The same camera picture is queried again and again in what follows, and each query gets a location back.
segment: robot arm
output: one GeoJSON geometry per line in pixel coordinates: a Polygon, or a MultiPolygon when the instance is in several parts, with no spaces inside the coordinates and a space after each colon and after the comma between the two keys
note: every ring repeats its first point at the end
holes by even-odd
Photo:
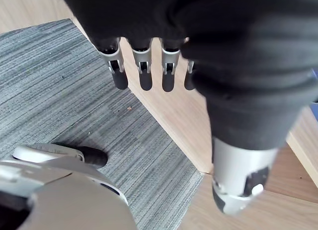
{"type": "Polygon", "coordinates": [[[151,39],[161,38],[165,91],[181,52],[186,88],[207,101],[216,204],[235,214],[262,192],[301,108],[318,95],[318,0],[65,1],[120,89],[128,81],[119,37],[132,46],[144,90],[151,39]]]}

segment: striped carpet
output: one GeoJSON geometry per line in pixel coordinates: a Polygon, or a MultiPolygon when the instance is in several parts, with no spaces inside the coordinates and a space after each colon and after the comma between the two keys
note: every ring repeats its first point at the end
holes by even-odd
{"type": "Polygon", "coordinates": [[[178,227],[201,181],[140,101],[114,87],[70,20],[0,35],[0,157],[18,144],[63,142],[109,153],[101,169],[141,230],[178,227]]]}

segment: wooden floor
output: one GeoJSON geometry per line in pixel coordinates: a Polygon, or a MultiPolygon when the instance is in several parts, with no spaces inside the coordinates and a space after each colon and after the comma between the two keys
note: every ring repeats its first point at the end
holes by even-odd
{"type": "Polygon", "coordinates": [[[266,191],[241,214],[222,214],[205,174],[178,230],[316,230],[318,204],[266,191]]]}
{"type": "Polygon", "coordinates": [[[238,216],[220,213],[212,197],[212,176],[205,174],[178,230],[316,230],[317,226],[318,189],[286,146],[265,193],[238,216]]]}

